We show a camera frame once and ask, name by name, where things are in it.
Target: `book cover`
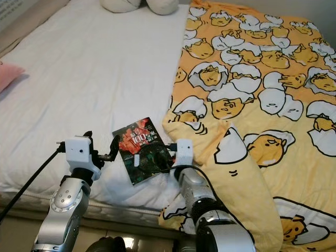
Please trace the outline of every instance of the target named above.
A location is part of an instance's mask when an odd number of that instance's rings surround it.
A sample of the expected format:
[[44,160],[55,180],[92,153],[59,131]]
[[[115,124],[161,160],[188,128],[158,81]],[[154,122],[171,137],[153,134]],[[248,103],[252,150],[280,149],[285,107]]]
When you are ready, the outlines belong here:
[[[164,143],[149,117],[132,123],[120,130],[113,131],[112,134],[113,136],[120,136],[119,152],[132,185],[136,185],[155,175],[153,173],[145,173],[143,172],[144,170],[160,171],[168,167],[164,166],[162,161],[156,162],[155,157],[158,152],[160,152],[161,157],[167,160],[170,160],[171,156],[166,147],[164,147]],[[141,149],[143,150],[140,154],[140,164],[135,167],[134,155],[138,154]]]

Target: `white bed sheet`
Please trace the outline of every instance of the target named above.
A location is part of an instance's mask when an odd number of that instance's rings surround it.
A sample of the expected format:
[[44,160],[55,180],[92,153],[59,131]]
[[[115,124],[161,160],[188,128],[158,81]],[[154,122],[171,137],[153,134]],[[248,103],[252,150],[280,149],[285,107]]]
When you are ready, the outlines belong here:
[[[181,55],[187,5],[169,16],[147,7],[113,14],[97,0],[70,3],[2,58],[26,69],[0,94],[0,193],[16,192],[53,153],[56,141],[93,131],[108,153],[111,132],[150,117],[165,142],[167,111]],[[50,195],[69,174],[59,154],[28,189]],[[168,174],[132,186],[118,154],[93,183],[91,198],[165,207],[178,193]]]

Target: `cartoon egg character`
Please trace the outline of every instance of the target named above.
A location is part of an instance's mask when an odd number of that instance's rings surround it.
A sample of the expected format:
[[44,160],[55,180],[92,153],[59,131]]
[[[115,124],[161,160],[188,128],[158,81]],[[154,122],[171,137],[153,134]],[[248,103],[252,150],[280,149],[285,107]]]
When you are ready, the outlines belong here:
[[196,30],[185,30],[183,39],[192,39],[196,37],[197,31]]
[[197,30],[201,25],[202,25],[202,21],[199,18],[189,14],[185,29],[186,30]]
[[318,32],[320,33],[320,30],[316,27],[316,25],[315,25],[314,23],[312,23],[312,22],[307,22],[306,25],[307,25],[310,29],[312,29],[312,30],[316,30],[316,31],[318,31]]
[[212,115],[217,119],[236,117],[243,110],[245,104],[253,100],[252,94],[238,91],[230,82],[219,90],[211,91],[208,95],[208,101],[212,106]]
[[305,85],[306,75],[300,73],[298,75],[283,75],[279,72],[270,72],[264,77],[265,88],[277,88],[285,90],[287,87],[300,88]]
[[185,50],[194,58],[206,59],[214,53],[212,46],[205,38],[192,38],[183,41]]
[[290,25],[295,28],[296,30],[298,30],[299,32],[301,32],[302,34],[306,34],[306,35],[312,35],[313,31],[311,30],[311,28],[307,25],[307,23],[305,22],[290,22]]
[[336,54],[326,56],[324,62],[326,66],[336,72]]
[[260,24],[258,25],[248,25],[241,23],[239,28],[243,29],[245,33],[252,38],[266,38],[266,31],[260,28]]
[[258,68],[247,64],[237,64],[231,67],[233,79],[230,81],[241,92],[253,93],[261,83],[261,73]]
[[231,48],[228,47],[225,50],[223,50],[220,54],[220,58],[222,61],[230,66],[233,66],[235,64],[238,64],[241,62],[242,57],[239,54],[235,54],[231,52]]
[[224,30],[221,36],[216,36],[212,39],[212,46],[218,50],[222,51],[231,46],[238,46],[244,43],[244,39],[240,38],[241,30]]
[[336,106],[314,101],[307,107],[307,117],[315,119],[308,132],[313,145],[326,156],[336,156]]
[[[274,197],[274,203],[280,216],[283,239],[294,245],[314,243],[336,233],[336,219],[331,214],[282,197]],[[325,249],[318,246],[309,247]]]
[[179,67],[176,72],[175,82],[182,82],[184,81],[185,77],[187,77],[187,73],[181,67]]
[[289,34],[289,29],[280,27],[272,27],[272,35],[276,38],[287,38]]
[[270,21],[271,23],[276,24],[276,25],[281,25],[284,22],[284,20],[282,20],[282,18],[276,17],[276,16],[272,16],[272,15],[265,15],[265,18],[268,21]]
[[235,21],[239,23],[248,24],[248,25],[257,25],[260,23],[259,19],[248,14],[240,13],[233,17]]
[[178,104],[173,113],[176,114],[174,121],[179,122],[198,122],[206,115],[204,100],[196,96],[189,96]]
[[271,41],[273,42],[274,45],[280,48],[287,48],[290,45],[290,40],[288,38],[271,36]]
[[189,9],[189,12],[191,13],[191,15],[193,15],[194,17],[200,17],[203,16],[206,13],[207,9],[203,8],[203,7],[191,7]]
[[225,11],[220,11],[218,13],[212,13],[210,16],[211,24],[214,26],[226,26],[232,21],[232,17]]
[[282,52],[289,58],[304,66],[308,63],[317,61],[319,58],[316,52],[305,47],[303,44],[298,46],[288,46],[287,48],[284,48]]
[[245,146],[259,167],[279,163],[288,146],[294,142],[293,134],[288,131],[267,130],[259,135],[248,134],[244,137]]
[[315,38],[314,42],[309,43],[311,50],[322,57],[335,54],[335,50],[323,38]]
[[277,114],[284,106],[285,92],[276,88],[267,88],[258,95],[260,107],[268,114]]
[[289,68],[289,61],[278,46],[261,46],[261,62],[271,68]]
[[239,46],[233,46],[228,53],[237,54],[242,57],[245,62],[251,64],[260,62],[262,58],[260,47],[250,42],[242,43]]
[[226,83],[228,71],[218,62],[203,62],[191,70],[188,81],[193,87],[201,87],[205,91],[218,90]]
[[329,70],[311,67],[304,87],[310,88],[314,93],[336,96],[336,75]]
[[285,104],[283,108],[278,112],[279,117],[287,117],[292,121],[300,119],[303,112],[303,104],[299,100],[294,100],[293,96],[287,94],[285,97]]
[[272,32],[272,30],[276,27],[280,27],[280,25],[277,25],[271,22],[263,22],[260,24],[260,30],[263,30],[267,33]]

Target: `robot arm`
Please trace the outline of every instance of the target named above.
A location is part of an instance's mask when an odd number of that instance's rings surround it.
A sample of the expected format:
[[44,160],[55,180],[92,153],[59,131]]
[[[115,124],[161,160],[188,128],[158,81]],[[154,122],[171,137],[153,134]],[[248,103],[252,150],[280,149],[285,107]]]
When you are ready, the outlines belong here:
[[65,153],[71,176],[62,179],[60,188],[50,200],[33,245],[33,252],[72,251],[79,224],[89,205],[90,186],[99,179],[104,161],[114,161],[119,149],[119,137],[113,139],[110,154],[98,155],[93,149],[92,132],[65,141]]
[[[179,139],[176,143],[174,166],[192,165],[192,141]],[[247,230],[230,217],[228,209],[214,195],[206,179],[192,168],[185,168],[182,171],[176,169],[174,176],[196,227],[197,251],[256,251]]]

